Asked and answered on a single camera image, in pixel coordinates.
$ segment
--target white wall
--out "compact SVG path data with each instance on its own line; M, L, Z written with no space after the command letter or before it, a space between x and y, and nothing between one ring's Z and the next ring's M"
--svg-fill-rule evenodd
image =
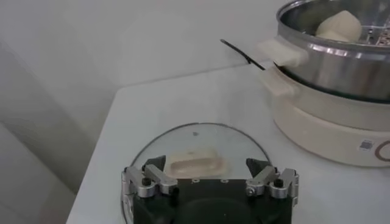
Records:
M243 64L220 38L264 59L285 1L1 1L0 118L76 190L119 87Z
M0 124L0 223L65 223L75 195Z

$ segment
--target pot handle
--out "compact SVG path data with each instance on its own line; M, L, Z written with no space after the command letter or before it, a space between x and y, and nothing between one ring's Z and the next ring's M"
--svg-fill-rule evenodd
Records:
M258 48L279 66L297 67L309 59L306 50L291 44L279 35L261 42Z
M289 84L279 74L277 68L269 68L261 72L259 78L275 97L294 97L299 93L298 88Z

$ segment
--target screw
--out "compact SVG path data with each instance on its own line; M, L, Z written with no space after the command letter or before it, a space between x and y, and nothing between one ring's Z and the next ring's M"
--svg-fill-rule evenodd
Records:
M150 186L152 184L152 180L149 177L142 178L142 185L143 186Z
M246 195L250 197L255 195L255 190L251 187L248 187L245 191L246 191Z
M282 179L276 179L274 180L274 186L277 187L277 188L281 188L283 187L283 180Z

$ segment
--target white table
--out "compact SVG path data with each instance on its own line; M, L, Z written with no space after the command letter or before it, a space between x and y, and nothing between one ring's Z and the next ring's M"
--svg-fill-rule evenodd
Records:
M255 138L275 166L300 173L294 223L385 224L390 169L334 163L293 144L275 126L253 66L121 89L112 105L68 224L122 223L120 173L151 139L189 122L220 122Z

